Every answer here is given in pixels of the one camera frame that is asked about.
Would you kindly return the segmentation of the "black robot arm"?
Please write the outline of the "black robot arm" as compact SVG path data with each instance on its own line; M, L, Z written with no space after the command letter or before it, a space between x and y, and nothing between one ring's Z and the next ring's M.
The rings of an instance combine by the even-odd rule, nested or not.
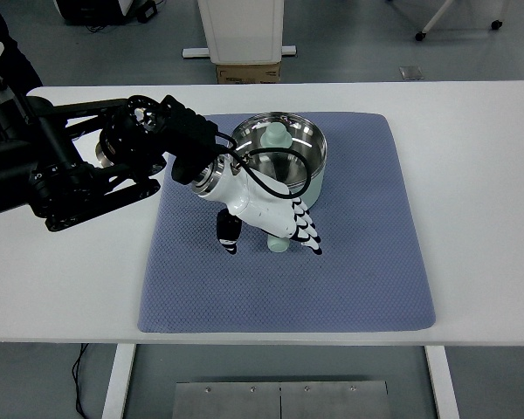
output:
M218 127L172 96L54 106L41 97L0 104L0 213L27 205L50 231L155 194L166 155L177 182L218 156Z

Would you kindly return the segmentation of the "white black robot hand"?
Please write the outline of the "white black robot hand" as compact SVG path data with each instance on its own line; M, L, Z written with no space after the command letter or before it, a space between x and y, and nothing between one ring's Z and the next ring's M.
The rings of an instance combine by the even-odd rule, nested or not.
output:
M237 252L245 223L322 253L307 206L282 182L250 168L233 171L230 160L220 156L196 178L192 190L207 201L224 204L217 214L217 239L230 254Z

